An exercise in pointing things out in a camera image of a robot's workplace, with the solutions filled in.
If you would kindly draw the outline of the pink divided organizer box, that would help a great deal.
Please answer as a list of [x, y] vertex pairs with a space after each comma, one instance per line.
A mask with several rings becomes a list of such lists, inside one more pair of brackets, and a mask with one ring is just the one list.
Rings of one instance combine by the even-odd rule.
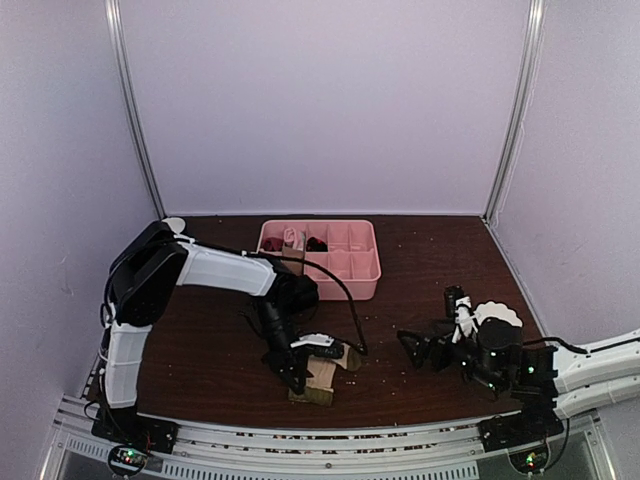
[[367, 220], [299, 219], [268, 220], [262, 224], [258, 239], [266, 225], [302, 227], [306, 240], [318, 237], [328, 244], [328, 252], [307, 252], [304, 259], [291, 261], [304, 265], [304, 273], [318, 285], [323, 301], [344, 301], [347, 294], [333, 280], [338, 277], [357, 301], [374, 297], [381, 277], [381, 265], [373, 224]]

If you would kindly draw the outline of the striped beige green sock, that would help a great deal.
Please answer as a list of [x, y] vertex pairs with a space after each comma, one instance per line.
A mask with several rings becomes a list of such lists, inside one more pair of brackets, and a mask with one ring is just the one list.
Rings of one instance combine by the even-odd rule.
[[333, 380], [338, 368], [356, 372], [362, 366], [362, 356], [347, 346], [339, 359], [310, 356], [307, 364], [309, 376], [302, 394], [288, 391], [288, 400], [296, 403], [330, 407], [333, 404]]

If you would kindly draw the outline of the argyle black red orange sock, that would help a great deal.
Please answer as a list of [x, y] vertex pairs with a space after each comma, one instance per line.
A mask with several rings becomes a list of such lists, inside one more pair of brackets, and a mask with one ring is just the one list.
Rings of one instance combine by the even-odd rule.
[[306, 242], [307, 252], [328, 252], [328, 244], [326, 241], [318, 237], [310, 237]]

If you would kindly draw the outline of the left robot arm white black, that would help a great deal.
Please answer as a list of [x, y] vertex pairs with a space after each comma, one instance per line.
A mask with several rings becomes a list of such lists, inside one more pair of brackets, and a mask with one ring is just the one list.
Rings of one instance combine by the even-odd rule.
[[147, 337], [178, 286], [251, 296], [259, 322], [254, 330], [267, 344], [262, 361], [297, 395], [305, 390], [310, 357], [367, 354], [364, 339], [352, 344], [324, 333], [297, 333], [292, 318], [317, 304], [319, 287], [290, 269], [293, 257], [207, 245], [175, 223], [173, 218], [150, 223], [110, 266], [101, 304], [101, 403], [95, 435], [171, 452], [177, 427], [138, 415], [137, 382]]

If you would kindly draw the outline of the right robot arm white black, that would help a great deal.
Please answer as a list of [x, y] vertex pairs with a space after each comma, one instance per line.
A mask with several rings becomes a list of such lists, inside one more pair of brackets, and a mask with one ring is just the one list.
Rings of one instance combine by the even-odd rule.
[[400, 330], [397, 338], [415, 368], [456, 365], [465, 380], [519, 402], [518, 412], [478, 423], [487, 452], [542, 441], [577, 414], [639, 395], [638, 331], [584, 346], [559, 337], [526, 341], [517, 321], [493, 314], [440, 335]]

